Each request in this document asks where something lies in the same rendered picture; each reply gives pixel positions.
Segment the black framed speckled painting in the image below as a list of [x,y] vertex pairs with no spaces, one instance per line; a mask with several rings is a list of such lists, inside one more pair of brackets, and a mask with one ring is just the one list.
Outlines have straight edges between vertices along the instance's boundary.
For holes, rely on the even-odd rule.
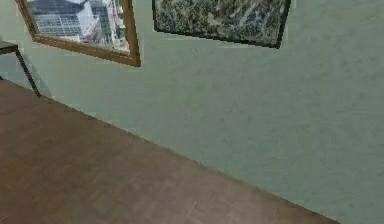
[[279,49],[291,0],[151,0],[157,32]]

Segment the wooden framed city painting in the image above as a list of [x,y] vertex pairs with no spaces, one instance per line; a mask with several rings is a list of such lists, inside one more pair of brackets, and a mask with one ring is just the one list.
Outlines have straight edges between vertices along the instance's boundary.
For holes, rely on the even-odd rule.
[[132,0],[15,0],[33,41],[141,65]]

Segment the black thin-legged table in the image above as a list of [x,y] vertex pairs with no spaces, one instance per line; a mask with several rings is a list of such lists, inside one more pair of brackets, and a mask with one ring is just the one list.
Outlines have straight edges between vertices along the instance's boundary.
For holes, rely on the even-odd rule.
[[21,65],[24,74],[26,75],[28,82],[30,86],[32,87],[32,90],[36,94],[37,97],[41,97],[41,93],[39,92],[36,83],[34,82],[32,75],[24,61],[23,56],[21,55],[21,52],[19,50],[19,47],[15,43],[6,42],[3,40],[0,40],[0,55],[10,54],[14,53],[18,59],[19,64]]

